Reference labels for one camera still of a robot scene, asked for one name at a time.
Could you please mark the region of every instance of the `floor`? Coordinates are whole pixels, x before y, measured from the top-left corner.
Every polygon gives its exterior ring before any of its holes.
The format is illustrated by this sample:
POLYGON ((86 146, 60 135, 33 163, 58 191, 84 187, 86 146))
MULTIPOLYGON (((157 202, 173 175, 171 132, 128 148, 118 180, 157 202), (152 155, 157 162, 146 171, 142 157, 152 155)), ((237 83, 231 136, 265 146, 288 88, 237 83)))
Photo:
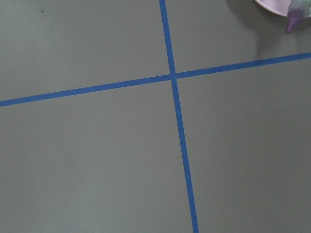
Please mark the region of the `floor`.
POLYGON ((311 20, 242 0, 2 0, 0 232, 309 233, 311 20))

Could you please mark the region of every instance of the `blue tape line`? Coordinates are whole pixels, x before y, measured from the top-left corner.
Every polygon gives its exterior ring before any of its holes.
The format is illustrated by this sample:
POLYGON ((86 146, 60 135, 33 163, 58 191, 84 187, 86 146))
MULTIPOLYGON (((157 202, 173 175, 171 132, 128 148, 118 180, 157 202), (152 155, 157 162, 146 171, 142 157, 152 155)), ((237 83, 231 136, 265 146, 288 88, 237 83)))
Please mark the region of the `blue tape line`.
POLYGON ((191 172, 190 172, 188 152, 187 152, 186 137, 185 137, 184 124, 183 124, 176 78, 172 79, 172 89, 173 89, 173 98, 174 98, 175 112, 176 112, 176 118, 177 118, 177 127, 178 127, 178 133, 179 133, 181 155, 183 158, 184 173, 185 173, 185 178, 186 178, 188 200, 189 200, 189 207, 190 207, 190 214, 191 214, 191 221, 192 221, 192 229, 193 229, 193 233, 199 233, 199 226, 198 226, 198 220, 196 216, 195 201, 194 201, 193 187, 192 187, 192 181, 191 181, 191 172))
POLYGON ((174 105, 175 105, 175 113, 176 113, 176 119, 177 119, 180 148, 181 148, 181 154, 182 154, 183 165, 184 165, 184 173, 185 173, 185 178, 186 178, 186 186, 187 186, 187 193, 188 193, 188 200, 189 200, 189 207, 190 207, 190 214, 191 214, 191 221, 192 221, 192 229, 194 233, 199 233, 198 221, 197 221, 196 210, 195 210, 194 194, 193 194, 192 181, 191 181, 189 159, 188 159, 188 153, 187 153, 187 144, 186 144, 184 124, 183 124, 183 118, 182 118, 182 112, 181 112, 181 106, 180 106, 176 72, 175 72, 175 64, 174 64, 174 56, 173 56, 169 21, 167 17, 165 0, 159 0, 159 2, 160 2, 162 24, 163 24, 163 31, 164 31, 165 44, 166 44, 166 52, 167 52, 168 63, 169 63, 170 74, 171 74, 173 99, 174 99, 174 105))
POLYGON ((39 101, 39 100, 48 100, 48 99, 66 97, 66 96, 80 95, 80 94, 97 92, 97 91, 117 89, 117 88, 128 87, 128 86, 142 85, 142 84, 147 84, 147 83, 157 83, 157 82, 162 82, 162 81, 168 81, 170 79, 171 79, 170 75, 161 75, 161 76, 155 76, 155 77, 150 77, 150 78, 136 79, 136 80, 119 82, 119 83, 110 83, 110 84, 104 84, 104 85, 99 85, 99 86, 90 86, 90 87, 84 87, 84 88, 67 90, 67 91, 58 91, 58 92, 53 92, 53 93, 22 97, 22 98, 11 99, 11 100, 2 100, 0 101, 0 107, 9 106, 13 104, 39 101))
POLYGON ((310 58, 311 58, 311 52, 307 52, 307 53, 301 53, 301 54, 295 54, 295 55, 289 55, 289 56, 283 56, 283 57, 268 58, 268 59, 251 61, 251 62, 231 64, 231 65, 220 66, 220 67, 212 67, 212 68, 206 68, 206 69, 186 71, 186 72, 177 73, 176 77, 178 79, 181 79, 181 78, 188 78, 188 77, 205 75, 205 74, 213 74, 213 73, 225 72, 225 71, 236 70, 236 69, 259 67, 259 66, 277 64, 277 63, 283 63, 283 62, 310 59, 310 58))
POLYGON ((172 42, 171 42, 171 33, 170 33, 170 27, 169 27, 169 20, 167 18, 165 0, 159 0, 159 1, 160 1, 162 25, 163 25, 163 32, 164 32, 166 52, 167 52, 166 54, 167 54, 167 59, 169 63, 170 74, 175 74, 176 71, 175 71, 174 56, 173 56, 173 49, 172 49, 172 42))

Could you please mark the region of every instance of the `white plate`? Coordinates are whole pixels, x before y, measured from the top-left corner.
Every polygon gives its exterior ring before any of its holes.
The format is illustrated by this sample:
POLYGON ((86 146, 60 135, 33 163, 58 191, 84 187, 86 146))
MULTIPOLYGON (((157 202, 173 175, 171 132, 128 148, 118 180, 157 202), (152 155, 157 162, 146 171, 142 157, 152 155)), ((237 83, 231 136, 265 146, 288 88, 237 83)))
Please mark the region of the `white plate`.
POLYGON ((280 16, 287 16, 291 0, 255 0, 260 6, 280 16))

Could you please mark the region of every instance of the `floor tile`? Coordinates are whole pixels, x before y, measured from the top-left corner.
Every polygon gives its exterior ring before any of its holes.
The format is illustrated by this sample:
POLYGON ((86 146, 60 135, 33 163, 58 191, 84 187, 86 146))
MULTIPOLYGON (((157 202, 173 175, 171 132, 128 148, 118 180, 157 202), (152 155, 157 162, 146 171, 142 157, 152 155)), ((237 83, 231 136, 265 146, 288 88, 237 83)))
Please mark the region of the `floor tile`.
POLYGON ((0 232, 192 231, 170 82, 0 108, 0 232))
POLYGON ((168 73, 158 1, 3 0, 0 100, 168 73))
POLYGON ((168 0, 176 71, 311 51, 311 20, 285 34, 286 17, 253 0, 168 0))
POLYGON ((200 232, 311 230, 308 64, 178 80, 200 232))

